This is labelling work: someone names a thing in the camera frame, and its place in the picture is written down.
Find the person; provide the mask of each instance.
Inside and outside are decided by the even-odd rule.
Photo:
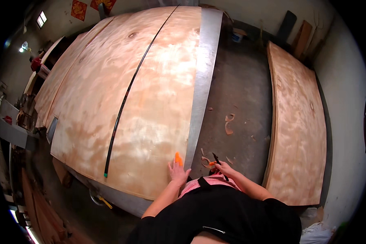
[[[226,162],[186,183],[191,169],[174,161],[168,164],[170,183],[127,243],[299,243],[301,221],[294,210]]]
[[[31,70],[35,71],[38,76],[42,79],[46,80],[48,77],[50,70],[44,64],[41,63],[41,57],[43,56],[45,51],[42,51],[38,56],[31,55],[30,62],[31,62]]]

